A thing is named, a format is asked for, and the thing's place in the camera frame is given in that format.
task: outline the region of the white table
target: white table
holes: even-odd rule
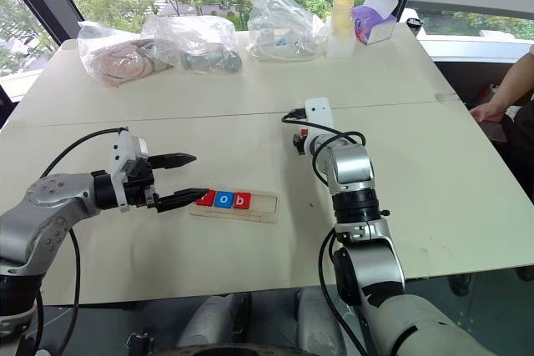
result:
[[[334,222],[330,196],[314,178],[281,114],[129,122],[151,153],[183,151],[199,160],[157,171],[157,189],[188,186],[272,191],[278,222],[108,210],[75,227],[82,252],[83,303],[169,298],[317,284],[319,245]],[[407,278],[534,263],[534,208],[459,101],[334,111],[339,129],[368,138],[380,205]],[[0,201],[5,209],[67,143],[109,124],[3,130]],[[68,155],[58,171],[106,167],[109,138]],[[36,157],[31,149],[41,143]],[[68,241],[43,286],[47,304],[73,293]]]
[[[164,75],[171,70],[117,89],[100,88],[78,68],[79,85],[71,88],[77,55],[61,51],[0,133],[0,179],[10,185],[0,197],[0,210],[16,204],[75,139],[128,125],[147,140],[152,154],[186,152],[199,158],[183,168],[156,171],[161,194],[199,185],[275,192],[278,221],[201,218],[187,209],[102,212],[75,227],[82,303],[317,284],[319,245],[334,222],[330,195],[291,144],[298,127],[282,124],[280,117],[306,98],[326,95],[336,108],[336,127],[360,130],[368,138],[376,191],[381,207],[392,212],[388,221],[407,278],[534,263],[530,201],[416,40],[398,28],[391,43],[360,51],[378,63],[396,49],[397,57],[404,57],[394,60],[391,70],[405,68],[404,76],[381,74],[380,85],[367,79],[357,88],[349,88],[351,76],[378,71],[363,53],[339,65],[324,59],[289,65],[247,61],[242,78],[221,78],[242,79],[240,88],[212,88],[214,78],[194,75],[183,78],[192,84],[181,91],[170,86],[177,76]],[[333,70],[342,72],[338,86],[309,80],[313,75],[334,82]],[[308,85],[300,86],[301,79]],[[149,103],[151,91],[167,101]],[[199,103],[198,91],[213,92],[213,100]],[[112,142],[109,136],[85,143],[57,171],[106,168]],[[331,270],[326,273],[333,282]],[[44,302],[71,303],[73,284],[73,250],[66,241],[45,278]]]
[[[457,98],[405,24],[389,41],[368,48],[358,43],[352,60],[261,63],[247,57],[247,41],[248,33],[239,33],[241,73],[199,76],[171,68],[118,88],[91,79],[76,41],[67,41],[13,118],[43,126],[281,113],[321,96],[332,108],[435,102],[437,94]]]

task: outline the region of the tissue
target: tissue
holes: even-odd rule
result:
[[[371,45],[391,37],[396,17],[391,14],[398,0],[365,0],[363,6],[352,9],[355,34],[363,43]]]

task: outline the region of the floor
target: floor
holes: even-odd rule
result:
[[[410,281],[406,289],[430,300],[491,351],[501,356],[532,355],[534,282],[520,281],[514,270],[475,274],[471,294],[464,298],[452,294],[446,278]],[[360,335],[355,316],[337,298],[335,288],[330,292],[341,314]],[[253,293],[247,342],[295,346],[294,294],[292,289]],[[130,310],[83,308],[65,355],[125,356],[128,336],[145,330],[154,333],[157,351],[171,349],[202,302],[202,298],[181,298],[141,303]],[[55,349],[70,314],[67,308],[45,309],[43,348]],[[345,342],[348,354],[358,354]]]

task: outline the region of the bagged robot part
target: bagged robot part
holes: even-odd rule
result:
[[[327,30],[320,18],[295,0],[250,0],[249,52],[261,61],[311,60],[325,50]]]
[[[79,23],[78,49],[91,77],[108,86],[172,66],[196,73],[239,71],[234,24],[215,16],[147,19],[140,34]]]
[[[79,23],[78,50],[87,73],[104,85],[145,77],[172,67],[154,56],[154,40],[99,23]]]
[[[239,56],[234,24],[216,16],[150,17],[141,35],[154,38],[154,56],[197,73],[234,73]]]

